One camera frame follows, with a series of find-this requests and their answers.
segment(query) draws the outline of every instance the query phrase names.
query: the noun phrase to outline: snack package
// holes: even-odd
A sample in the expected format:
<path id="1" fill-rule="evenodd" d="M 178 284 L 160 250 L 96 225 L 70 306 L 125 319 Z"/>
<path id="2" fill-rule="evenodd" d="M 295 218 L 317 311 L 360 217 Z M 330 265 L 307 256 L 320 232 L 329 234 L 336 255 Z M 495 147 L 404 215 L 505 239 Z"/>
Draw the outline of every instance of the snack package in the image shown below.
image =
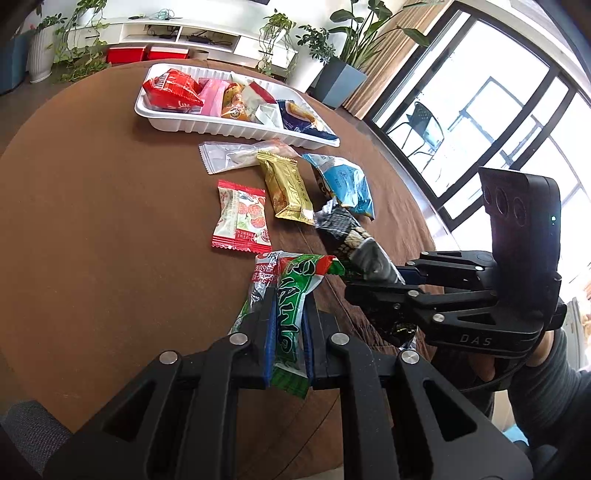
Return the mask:
<path id="1" fill-rule="evenodd" d="M 277 348 L 271 384 L 304 398 L 310 387 L 303 347 L 304 301 L 326 274 L 342 275 L 343 265 L 332 255 L 302 254 L 280 272 L 277 288 Z"/>
<path id="2" fill-rule="evenodd" d="M 198 112 L 203 106 L 200 93 L 203 85 L 189 74 L 169 69 L 159 77 L 148 79 L 142 85 L 154 109 Z"/>
<path id="3" fill-rule="evenodd" d="M 203 107 L 199 115 L 220 116 L 222 114 L 223 95 L 229 82 L 220 79 L 209 79 L 201 91 Z"/>
<path id="4" fill-rule="evenodd" d="M 283 126 L 292 132 L 301 132 L 314 137 L 324 138 L 325 140 L 338 140 L 339 137 L 328 132 L 319 130 L 321 124 L 314 115 L 306 112 L 303 108 L 291 100 L 277 100 L 277 105 L 281 111 Z"/>
<path id="5" fill-rule="evenodd" d="M 338 241 L 334 254 L 348 261 L 368 281 L 402 283 L 404 279 L 379 243 L 336 199 L 314 214 L 314 225 Z"/>
<path id="6" fill-rule="evenodd" d="M 314 225 L 312 202 L 297 168 L 297 160 L 264 151 L 257 153 L 256 158 L 265 172 L 275 216 Z"/>
<path id="7" fill-rule="evenodd" d="M 212 247 L 244 252 L 271 251 L 265 220 L 265 190 L 227 180 L 217 183 L 222 214 L 213 232 Z"/>
<path id="8" fill-rule="evenodd" d="M 374 202 L 361 167 L 331 155 L 306 153 L 302 157 L 312 165 L 316 182 L 327 198 L 335 197 L 353 213 L 374 219 Z"/>
<path id="9" fill-rule="evenodd" d="M 242 100 L 242 85 L 239 83 L 231 83 L 223 94 L 222 101 L 222 118 L 229 118 L 231 120 L 242 120 L 249 122 L 250 119 L 246 113 L 244 100 Z"/>
<path id="10" fill-rule="evenodd" d="M 240 331 L 244 318 L 261 309 L 268 287 L 278 287 L 274 320 L 269 325 L 275 345 L 265 348 L 265 380 L 301 398 L 306 396 L 309 380 L 306 363 L 313 360 L 303 346 L 300 332 L 306 318 L 303 308 L 306 294 L 314 290 L 325 274 L 344 273 L 331 255 L 307 255 L 275 251 L 256 256 L 248 296 L 230 333 Z"/>
<path id="11" fill-rule="evenodd" d="M 289 145 L 277 140 L 265 140 L 252 145 L 242 143 L 203 142 L 199 145 L 201 158 L 207 173 L 213 175 L 226 170 L 258 166 L 256 154 L 260 151 L 287 158 L 298 158 Z"/>
<path id="12" fill-rule="evenodd" d="M 242 90 L 242 100 L 251 122 L 283 130 L 281 112 L 273 96 L 256 82 Z"/>

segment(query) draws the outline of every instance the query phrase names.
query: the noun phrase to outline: beige curtain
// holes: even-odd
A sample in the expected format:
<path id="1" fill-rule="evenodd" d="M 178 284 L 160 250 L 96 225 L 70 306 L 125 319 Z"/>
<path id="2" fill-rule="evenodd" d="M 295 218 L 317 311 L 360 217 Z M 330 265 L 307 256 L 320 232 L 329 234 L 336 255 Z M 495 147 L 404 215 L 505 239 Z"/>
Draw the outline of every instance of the beige curtain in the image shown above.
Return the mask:
<path id="1" fill-rule="evenodd" d="M 407 0 L 405 5 L 416 2 L 417 0 Z M 409 8 L 399 14 L 395 21 L 401 27 L 416 28 L 426 33 L 449 4 L 448 0 L 444 4 Z M 343 104 L 346 110 L 359 119 L 369 111 L 416 45 L 400 31 L 393 31 L 386 35 L 386 39 L 381 44 L 384 50 L 377 54 L 364 69 L 368 75 L 367 80 Z"/>

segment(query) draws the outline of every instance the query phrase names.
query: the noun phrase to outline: black snack package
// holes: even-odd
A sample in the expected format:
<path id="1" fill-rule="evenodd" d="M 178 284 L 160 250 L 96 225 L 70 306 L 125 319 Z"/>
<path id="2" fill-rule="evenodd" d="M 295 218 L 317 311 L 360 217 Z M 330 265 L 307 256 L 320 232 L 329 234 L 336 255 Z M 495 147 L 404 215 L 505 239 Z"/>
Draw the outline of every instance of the black snack package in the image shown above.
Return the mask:
<path id="1" fill-rule="evenodd" d="M 384 249 L 336 199 L 330 200 L 314 214 L 314 226 L 338 241 L 335 256 L 350 263 L 364 280 L 404 284 L 404 279 Z"/>

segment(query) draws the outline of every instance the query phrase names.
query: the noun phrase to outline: person's arm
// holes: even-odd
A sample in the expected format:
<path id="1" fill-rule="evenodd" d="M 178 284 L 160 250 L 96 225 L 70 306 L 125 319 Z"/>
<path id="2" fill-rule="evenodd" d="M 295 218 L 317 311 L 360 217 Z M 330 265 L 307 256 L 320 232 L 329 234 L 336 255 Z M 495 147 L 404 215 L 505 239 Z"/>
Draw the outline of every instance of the person's arm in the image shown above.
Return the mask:
<path id="1" fill-rule="evenodd" d="M 554 332 L 553 340 L 547 358 L 544 354 L 543 358 L 530 359 L 528 364 L 537 366 L 523 367 L 509 387 L 515 422 L 533 446 L 557 444 L 571 419 L 576 418 L 568 415 L 573 404 L 591 384 L 591 374 L 568 365 L 566 335 L 561 329 Z"/>

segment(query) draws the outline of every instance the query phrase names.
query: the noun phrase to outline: white snack package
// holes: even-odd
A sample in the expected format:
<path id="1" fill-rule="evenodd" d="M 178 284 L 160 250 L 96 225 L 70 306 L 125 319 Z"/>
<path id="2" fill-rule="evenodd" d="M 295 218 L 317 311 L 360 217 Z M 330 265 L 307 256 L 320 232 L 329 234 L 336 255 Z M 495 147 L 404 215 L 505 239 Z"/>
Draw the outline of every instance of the white snack package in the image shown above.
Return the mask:
<path id="1" fill-rule="evenodd" d="M 199 152 L 207 173 L 213 175 L 236 168 L 253 167 L 259 164 L 256 154 L 266 151 L 287 158 L 297 158 L 297 152 L 285 143 L 273 139 L 255 144 L 204 142 L 199 145 Z"/>

